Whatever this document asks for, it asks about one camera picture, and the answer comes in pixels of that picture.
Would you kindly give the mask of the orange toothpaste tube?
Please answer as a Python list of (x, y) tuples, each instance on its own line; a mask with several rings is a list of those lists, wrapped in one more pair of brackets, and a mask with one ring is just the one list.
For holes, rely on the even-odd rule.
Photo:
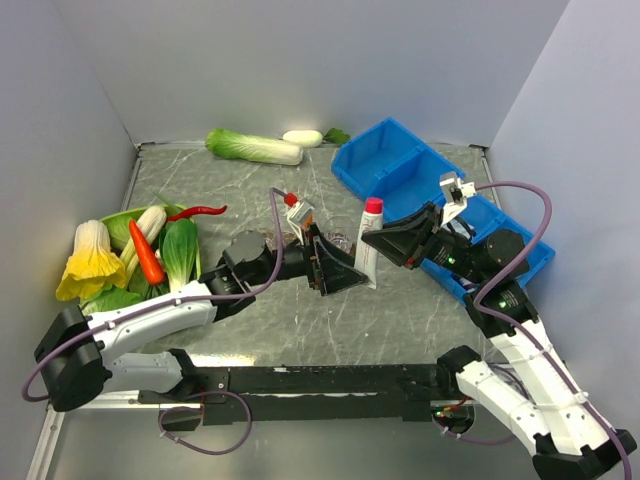
[(302, 223), (302, 227), (304, 229), (308, 228), (313, 223), (313, 215), (311, 213), (307, 214)]

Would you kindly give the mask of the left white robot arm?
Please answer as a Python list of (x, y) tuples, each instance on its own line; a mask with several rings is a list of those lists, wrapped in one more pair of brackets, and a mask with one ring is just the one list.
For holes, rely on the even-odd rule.
[(46, 400), (69, 412), (104, 393), (143, 390), (176, 402), (198, 387), (188, 354), (171, 349), (140, 354), (138, 348), (167, 335), (229, 318), (256, 299), (252, 287), (304, 277), (321, 295), (367, 283), (353, 258), (331, 244), (317, 226), (302, 239), (272, 250), (255, 231), (237, 235), (216, 268), (168, 293), (129, 307), (85, 314), (77, 306), (53, 320), (35, 349)]

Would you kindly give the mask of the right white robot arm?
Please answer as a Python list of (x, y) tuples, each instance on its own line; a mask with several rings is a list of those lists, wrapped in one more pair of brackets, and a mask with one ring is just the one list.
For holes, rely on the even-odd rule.
[(523, 383), (520, 393), (462, 346), (442, 355), (438, 390), (480, 403), (526, 448), (542, 479), (597, 479), (616, 465), (630, 478), (637, 443), (593, 407), (552, 345), (542, 319), (520, 285), (552, 255), (528, 259), (534, 237), (486, 201), (463, 213), (459, 205), (426, 203), (394, 222), (365, 213), (364, 244), (398, 266), (431, 263), (470, 283), (462, 295), (471, 321)]

